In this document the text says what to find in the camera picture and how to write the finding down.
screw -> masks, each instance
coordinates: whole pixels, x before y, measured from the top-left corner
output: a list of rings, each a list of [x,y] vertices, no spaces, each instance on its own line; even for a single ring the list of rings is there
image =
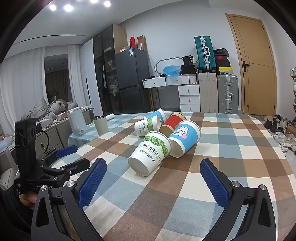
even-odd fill
[[[267,188],[265,185],[260,185],[261,190],[265,191]]]
[[[43,185],[43,186],[40,188],[41,191],[45,191],[46,189],[47,189],[47,186],[46,186],[46,185]]]
[[[68,186],[68,187],[72,187],[72,186],[74,186],[74,184],[75,184],[74,181],[69,181],[69,182],[67,183],[67,186]]]
[[[239,186],[240,186],[240,183],[239,183],[238,181],[233,181],[233,182],[232,182],[232,185],[233,185],[234,187],[239,187]]]

black refrigerator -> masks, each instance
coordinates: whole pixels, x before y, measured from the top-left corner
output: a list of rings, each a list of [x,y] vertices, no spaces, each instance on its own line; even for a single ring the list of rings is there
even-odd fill
[[[123,113],[151,111],[149,91],[142,82],[150,76],[146,51],[127,49],[115,55],[115,63]]]

curtain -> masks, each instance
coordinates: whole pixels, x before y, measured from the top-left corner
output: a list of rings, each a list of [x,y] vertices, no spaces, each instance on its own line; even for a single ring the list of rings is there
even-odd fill
[[[68,98],[68,70],[59,70],[45,74],[45,85],[48,101],[50,97],[55,96],[56,99],[69,101]]]
[[[68,45],[68,69],[72,99],[78,106],[86,106],[80,71],[79,45]]]
[[[31,111],[38,99],[47,101],[44,75],[45,47],[28,50],[5,59],[0,70],[0,124],[12,135],[14,124]]]

silver suitcase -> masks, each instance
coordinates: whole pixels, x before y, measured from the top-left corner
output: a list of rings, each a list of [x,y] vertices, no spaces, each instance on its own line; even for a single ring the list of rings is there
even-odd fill
[[[199,73],[200,112],[218,113],[218,89],[216,73]]]
[[[238,114],[239,83],[236,75],[220,74],[218,79],[219,113]]]

blue plastic bag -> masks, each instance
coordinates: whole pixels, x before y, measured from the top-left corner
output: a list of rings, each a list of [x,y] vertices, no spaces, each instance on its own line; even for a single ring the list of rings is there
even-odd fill
[[[181,72],[181,66],[175,66],[175,65],[169,65],[166,66],[163,69],[163,72],[168,76],[168,77],[174,77],[177,78],[180,75]]]

